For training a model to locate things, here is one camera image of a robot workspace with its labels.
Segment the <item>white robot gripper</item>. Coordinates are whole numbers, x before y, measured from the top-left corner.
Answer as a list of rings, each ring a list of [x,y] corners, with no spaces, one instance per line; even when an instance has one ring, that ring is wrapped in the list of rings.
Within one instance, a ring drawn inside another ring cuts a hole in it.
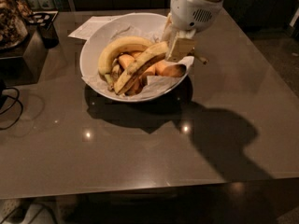
[[[170,14],[167,15],[162,41],[168,42],[165,59],[178,62],[195,47],[194,34],[185,33],[195,29],[202,32],[216,19],[222,9],[223,0],[171,0]],[[182,31],[172,33],[173,25]]]

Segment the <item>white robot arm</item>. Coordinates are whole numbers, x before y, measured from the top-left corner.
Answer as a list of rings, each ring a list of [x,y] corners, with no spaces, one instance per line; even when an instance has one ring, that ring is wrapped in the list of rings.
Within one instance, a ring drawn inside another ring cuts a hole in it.
[[[223,0],[171,0],[162,40],[168,42],[165,59],[178,62],[197,43],[197,33],[209,28],[223,5]]]

